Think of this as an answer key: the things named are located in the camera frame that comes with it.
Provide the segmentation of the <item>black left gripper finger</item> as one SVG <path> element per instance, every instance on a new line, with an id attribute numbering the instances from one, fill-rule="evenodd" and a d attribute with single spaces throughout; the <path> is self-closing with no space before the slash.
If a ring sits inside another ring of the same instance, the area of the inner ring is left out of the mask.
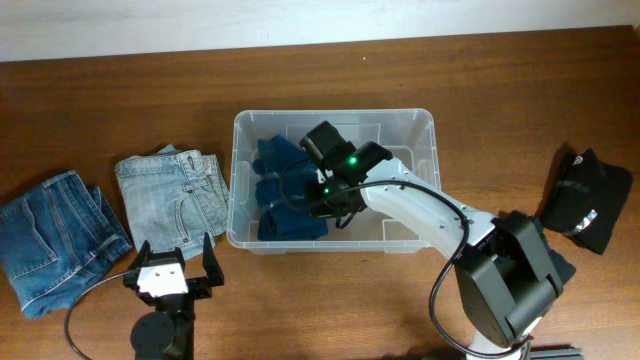
<path id="1" fill-rule="evenodd" d="M 145 240 L 141 248 L 138 250 L 138 255 L 128 268 L 129 272 L 137 272 L 140 268 L 145 267 L 148 264 L 148 256 L 150 255 L 150 244 L 148 240 Z"/>
<path id="2" fill-rule="evenodd" d="M 225 283 L 224 273 L 213 251 L 213 242 L 209 233 L 204 234 L 202 266 L 206 271 L 207 281 L 211 287 L 223 286 Z"/>

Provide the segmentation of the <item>blue shirt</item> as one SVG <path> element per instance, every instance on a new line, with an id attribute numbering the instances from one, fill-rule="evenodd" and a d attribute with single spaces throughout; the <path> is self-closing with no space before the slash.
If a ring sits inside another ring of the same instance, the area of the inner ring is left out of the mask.
<path id="1" fill-rule="evenodd" d="M 317 167 L 281 135 L 257 142 L 252 169 L 258 176 L 255 199 L 261 211 L 260 241 L 316 240 L 328 234 L 325 220 L 306 210 L 305 186 L 318 178 Z"/>

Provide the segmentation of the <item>clear plastic storage container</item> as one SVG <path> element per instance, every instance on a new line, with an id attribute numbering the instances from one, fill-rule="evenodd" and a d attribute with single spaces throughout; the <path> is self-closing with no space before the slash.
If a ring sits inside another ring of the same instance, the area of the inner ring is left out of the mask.
<path id="1" fill-rule="evenodd" d="M 245 110 L 234 121 L 227 239 L 254 254 L 289 252 L 415 253 L 430 244 L 396 220 L 370 209 L 358 214 L 347 228 L 330 222 L 329 232 L 317 240 L 260 241 L 261 210 L 255 190 L 259 176 L 252 169 L 258 141 L 280 135 L 298 144 L 315 126 L 331 123 L 347 141 L 359 147 L 376 142 L 398 158 L 413 174 L 439 189 L 440 172 L 434 120 L 419 108 L 380 110 Z"/>

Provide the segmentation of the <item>dark grey garment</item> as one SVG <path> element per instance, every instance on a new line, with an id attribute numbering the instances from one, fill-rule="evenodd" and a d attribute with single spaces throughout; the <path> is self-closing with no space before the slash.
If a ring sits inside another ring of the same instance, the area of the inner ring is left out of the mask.
<path id="1" fill-rule="evenodd" d="M 556 252 L 549 246 L 547 238 L 544 234 L 544 227 L 540 219 L 536 216 L 531 216 L 530 220 L 532 221 L 533 225 L 536 228 L 536 231 L 540 235 L 542 243 L 560 277 L 562 284 L 566 285 L 576 274 L 576 267 L 573 264 L 569 263 L 560 253 Z"/>

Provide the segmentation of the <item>black shirt with logo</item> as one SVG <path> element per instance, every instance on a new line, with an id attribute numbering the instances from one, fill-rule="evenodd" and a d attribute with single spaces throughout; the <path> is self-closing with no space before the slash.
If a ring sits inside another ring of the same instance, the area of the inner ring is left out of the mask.
<path id="1" fill-rule="evenodd" d="M 541 221 L 577 245 L 602 255 L 633 184 L 627 169 L 602 162 L 587 149 L 567 153 L 552 182 Z"/>

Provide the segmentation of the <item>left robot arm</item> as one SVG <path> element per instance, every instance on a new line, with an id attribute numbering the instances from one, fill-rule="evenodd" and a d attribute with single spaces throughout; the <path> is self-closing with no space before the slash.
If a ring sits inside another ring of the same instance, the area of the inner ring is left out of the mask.
<path id="1" fill-rule="evenodd" d="M 134 324 L 130 343 L 135 360 L 193 360 L 195 306 L 224 284 L 210 240 L 203 245 L 204 276 L 187 278 L 185 259 L 176 248 L 155 253 L 144 242 L 125 273 L 123 285 L 154 308 Z"/>

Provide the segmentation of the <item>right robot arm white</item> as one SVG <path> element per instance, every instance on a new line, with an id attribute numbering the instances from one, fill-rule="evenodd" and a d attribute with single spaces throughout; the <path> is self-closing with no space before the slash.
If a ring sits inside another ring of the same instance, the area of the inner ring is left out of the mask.
<path id="1" fill-rule="evenodd" d="M 305 136 L 302 158 L 275 172 L 278 206 L 297 215 L 335 219 L 317 240 L 252 240 L 266 209 L 244 180 L 254 175 L 258 145 L 235 144 L 228 240 L 254 253 L 411 253 L 434 248 L 447 260 L 439 287 L 456 273 L 464 312 L 476 329 L 469 359 L 524 358 L 531 330 L 563 292 L 563 282 L 534 224 L 513 212 L 504 219 L 469 207 L 423 181 L 396 147 Z"/>

